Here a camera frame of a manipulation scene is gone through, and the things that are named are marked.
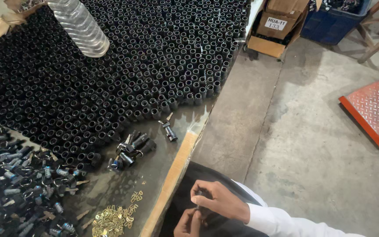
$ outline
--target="small lock part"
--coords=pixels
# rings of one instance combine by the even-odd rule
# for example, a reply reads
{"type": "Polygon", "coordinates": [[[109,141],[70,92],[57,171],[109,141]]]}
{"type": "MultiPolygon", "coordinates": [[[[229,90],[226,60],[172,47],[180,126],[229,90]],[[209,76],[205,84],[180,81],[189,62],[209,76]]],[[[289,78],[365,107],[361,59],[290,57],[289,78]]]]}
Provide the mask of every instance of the small lock part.
{"type": "Polygon", "coordinates": [[[166,131],[166,136],[169,138],[171,142],[176,141],[178,137],[176,136],[175,132],[171,129],[171,124],[169,123],[169,120],[171,120],[173,113],[169,114],[169,116],[166,118],[165,121],[159,120],[158,122],[162,124],[162,127],[166,131]]]}
{"type": "Polygon", "coordinates": [[[148,139],[144,146],[138,150],[140,154],[138,154],[137,157],[143,157],[147,155],[149,152],[156,150],[156,148],[157,144],[152,139],[148,139]]]}
{"type": "Polygon", "coordinates": [[[59,202],[56,202],[54,207],[59,214],[62,214],[64,212],[64,209],[62,208],[62,206],[59,202]]]}

